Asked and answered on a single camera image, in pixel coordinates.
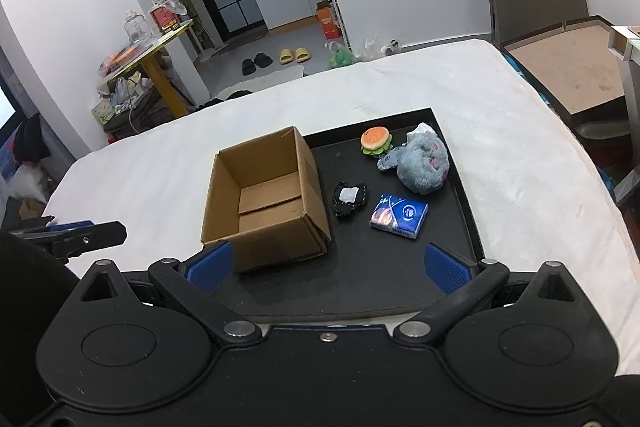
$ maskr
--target logo on tissue pack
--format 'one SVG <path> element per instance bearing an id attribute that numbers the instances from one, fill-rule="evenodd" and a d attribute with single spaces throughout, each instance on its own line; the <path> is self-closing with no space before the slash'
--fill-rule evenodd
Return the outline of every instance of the logo on tissue pack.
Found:
<path id="1" fill-rule="evenodd" d="M 402 219 L 405 221 L 411 221 L 415 217 L 415 207 L 412 204 L 407 204 L 402 209 Z"/>

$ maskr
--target screw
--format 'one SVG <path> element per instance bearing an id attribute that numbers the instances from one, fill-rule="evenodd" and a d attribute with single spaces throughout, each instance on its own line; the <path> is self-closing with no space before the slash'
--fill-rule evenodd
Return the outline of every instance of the screw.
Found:
<path id="1" fill-rule="evenodd" d="M 338 335 L 335 333 L 320 333 L 319 338 L 323 342 L 335 342 L 338 339 Z"/>
<path id="2" fill-rule="evenodd" d="M 255 324 L 249 321 L 232 321 L 225 324 L 225 333 L 230 337 L 248 337 L 255 331 Z"/>
<path id="3" fill-rule="evenodd" d="M 400 324 L 400 333 L 406 337 L 417 339 L 424 337 L 431 332 L 431 326 L 422 321 L 408 321 Z"/>

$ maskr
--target white tablecloth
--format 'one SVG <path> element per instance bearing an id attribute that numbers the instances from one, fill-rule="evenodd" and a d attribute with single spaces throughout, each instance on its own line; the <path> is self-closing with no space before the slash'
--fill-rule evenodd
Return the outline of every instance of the white tablecloth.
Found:
<path id="1" fill-rule="evenodd" d="M 325 71 L 218 104 L 75 163 L 47 205 L 61 223 L 118 220 L 109 257 L 142 270 L 199 251 L 214 154 L 295 125 L 310 134 L 431 107 L 465 187 L 487 257 L 514 271 L 564 262 L 640 373 L 640 266 L 622 216 L 586 152 L 484 41 L 465 41 Z"/>

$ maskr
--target yellow table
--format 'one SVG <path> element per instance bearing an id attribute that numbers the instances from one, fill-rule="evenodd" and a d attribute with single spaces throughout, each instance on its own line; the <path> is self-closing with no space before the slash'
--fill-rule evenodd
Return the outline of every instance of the yellow table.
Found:
<path id="1" fill-rule="evenodd" d="M 185 116 L 188 114 L 187 108 L 184 105 L 180 95 L 176 92 L 176 90 L 172 87 L 169 79 L 162 73 L 162 70 L 158 64 L 158 61 L 155 58 L 155 53 L 160 48 L 164 48 L 170 41 L 174 40 L 177 36 L 183 34 L 187 31 L 188 28 L 193 24 L 193 20 L 189 19 L 188 21 L 180 24 L 180 27 L 177 30 L 173 30 L 166 35 L 163 35 L 159 39 L 154 41 L 154 44 L 146 50 L 143 54 L 140 54 L 138 57 L 134 58 L 129 64 L 121 67 L 119 70 L 114 71 L 109 74 L 104 81 L 109 84 L 114 78 L 118 78 L 122 76 L 127 71 L 132 70 L 136 66 L 140 65 L 145 68 L 146 74 L 148 74 L 149 79 L 153 82 L 154 86 L 162 96 L 162 99 L 166 103 L 169 110 L 173 113 L 175 118 L 180 118 L 181 116 Z"/>

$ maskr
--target gray plush toy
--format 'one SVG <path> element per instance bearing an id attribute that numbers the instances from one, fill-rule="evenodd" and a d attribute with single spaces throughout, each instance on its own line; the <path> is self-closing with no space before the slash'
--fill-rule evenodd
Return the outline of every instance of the gray plush toy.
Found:
<path id="1" fill-rule="evenodd" d="M 444 185 L 449 174 L 449 154 L 431 128 L 407 133 L 407 144 L 390 150 L 378 162 L 381 171 L 396 167 L 402 185 L 426 195 Z"/>

